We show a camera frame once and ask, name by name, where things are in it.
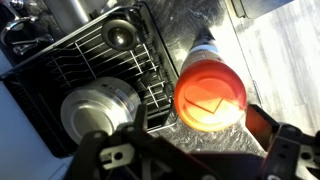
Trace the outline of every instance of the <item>orange jar lid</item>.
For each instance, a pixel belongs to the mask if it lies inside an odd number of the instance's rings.
[[[245,112],[246,91],[226,64],[201,60],[179,77],[174,92],[179,117],[200,131],[219,131],[237,122]]]

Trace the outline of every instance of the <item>dish drainer tray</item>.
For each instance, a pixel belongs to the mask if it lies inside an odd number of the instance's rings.
[[[116,51],[102,40],[101,28],[108,17],[115,13],[121,16],[128,9],[141,19],[146,42],[130,51]],[[140,89],[136,83],[146,73],[152,81]],[[176,122],[173,90],[177,71],[144,3],[112,9],[1,75],[56,157],[71,155],[77,147],[61,123],[62,101],[74,89],[104,76],[120,78],[136,87],[142,103],[148,106],[149,131]]]

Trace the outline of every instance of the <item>metal bowl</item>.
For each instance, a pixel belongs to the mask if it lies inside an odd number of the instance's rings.
[[[139,104],[137,92],[126,82],[99,78],[66,97],[61,107],[62,124],[79,144],[90,131],[104,130],[111,135],[120,124],[133,122]]]

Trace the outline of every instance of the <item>metal pot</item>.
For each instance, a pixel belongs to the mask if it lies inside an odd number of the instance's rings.
[[[70,93],[62,103],[61,119],[79,144],[87,132],[104,130],[111,135],[120,124],[133,122],[139,104],[140,98],[129,84],[103,77]]]

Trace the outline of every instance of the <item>white wall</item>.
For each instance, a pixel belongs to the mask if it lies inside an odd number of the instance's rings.
[[[0,74],[10,64],[0,51]],[[0,82],[0,179],[60,179],[71,158],[55,158]]]

